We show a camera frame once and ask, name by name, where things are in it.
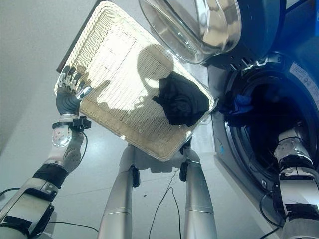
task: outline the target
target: washing machine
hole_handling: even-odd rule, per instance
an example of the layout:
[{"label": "washing machine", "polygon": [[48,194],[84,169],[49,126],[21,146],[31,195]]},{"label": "washing machine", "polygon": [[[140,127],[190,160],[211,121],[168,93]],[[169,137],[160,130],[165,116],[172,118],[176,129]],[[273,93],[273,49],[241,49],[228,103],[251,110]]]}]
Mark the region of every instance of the washing machine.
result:
[{"label": "washing machine", "polygon": [[[218,100],[212,114],[217,158],[259,202],[278,180],[278,135],[295,126],[319,164],[319,38],[314,0],[140,0],[163,44],[181,61],[208,67]],[[250,97],[248,112],[226,114],[229,96]],[[271,197],[265,211],[280,221]]]}]

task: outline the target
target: white wicker basket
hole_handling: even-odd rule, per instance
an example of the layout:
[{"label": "white wicker basket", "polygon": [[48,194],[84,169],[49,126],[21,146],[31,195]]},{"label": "white wicker basket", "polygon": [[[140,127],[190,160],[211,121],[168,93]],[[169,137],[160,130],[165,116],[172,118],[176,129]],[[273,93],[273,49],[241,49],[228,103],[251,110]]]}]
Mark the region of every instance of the white wicker basket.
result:
[{"label": "white wicker basket", "polygon": [[209,91],[146,30],[108,1],[95,9],[66,65],[75,67],[93,87],[81,112],[161,161],[179,150],[196,125],[168,123],[161,105],[152,100],[159,95],[158,80],[173,70],[184,75],[207,95],[212,110]]}]

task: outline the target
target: black cloth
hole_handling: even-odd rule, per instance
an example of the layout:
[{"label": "black cloth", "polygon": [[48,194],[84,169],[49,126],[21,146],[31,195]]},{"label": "black cloth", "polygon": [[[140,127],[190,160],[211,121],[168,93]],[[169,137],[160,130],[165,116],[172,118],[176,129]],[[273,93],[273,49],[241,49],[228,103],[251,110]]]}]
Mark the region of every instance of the black cloth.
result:
[{"label": "black cloth", "polygon": [[159,90],[153,100],[163,107],[169,124],[190,127],[209,109],[208,97],[194,82],[176,72],[159,80]]}]

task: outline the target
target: robot finger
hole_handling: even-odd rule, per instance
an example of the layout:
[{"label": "robot finger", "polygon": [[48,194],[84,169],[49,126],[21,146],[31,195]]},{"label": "robot finger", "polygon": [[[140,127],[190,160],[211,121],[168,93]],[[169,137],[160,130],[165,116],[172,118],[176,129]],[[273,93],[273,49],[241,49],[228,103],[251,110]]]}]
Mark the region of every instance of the robot finger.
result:
[{"label": "robot finger", "polygon": [[72,80],[72,83],[71,83],[71,89],[72,89],[72,92],[75,93],[76,90],[77,90],[77,84],[79,82],[79,79],[81,78],[81,73],[78,72],[76,73],[76,75],[74,76],[73,80]]},{"label": "robot finger", "polygon": [[83,89],[81,89],[76,95],[75,97],[79,100],[82,100],[88,93],[90,93],[92,91],[92,87],[91,86],[87,86]]},{"label": "robot finger", "polygon": [[82,90],[82,88],[84,87],[85,82],[81,81],[80,84],[78,85],[78,88],[76,90],[76,93],[80,92]]},{"label": "robot finger", "polygon": [[65,66],[60,74],[60,77],[59,77],[59,86],[62,87],[66,87],[67,85],[67,80],[66,80],[66,76],[67,76],[67,73],[69,72],[70,70],[70,67],[69,66]]},{"label": "robot finger", "polygon": [[73,77],[74,72],[75,72],[75,68],[71,67],[69,72],[66,75],[66,88],[69,91],[72,91],[72,77]]}]

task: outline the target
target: silver robot leg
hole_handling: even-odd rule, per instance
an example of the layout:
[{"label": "silver robot leg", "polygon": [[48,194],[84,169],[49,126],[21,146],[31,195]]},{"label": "silver robot leg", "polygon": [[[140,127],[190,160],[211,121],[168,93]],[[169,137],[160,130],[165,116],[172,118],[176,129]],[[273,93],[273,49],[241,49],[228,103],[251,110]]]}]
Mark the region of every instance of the silver robot leg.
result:
[{"label": "silver robot leg", "polygon": [[132,188],[140,184],[134,157],[135,148],[129,145],[121,158],[119,174],[104,210],[98,239],[132,238]]},{"label": "silver robot leg", "polygon": [[180,169],[186,181],[185,239],[217,239],[214,211],[199,157],[190,148],[183,150],[186,161]]}]

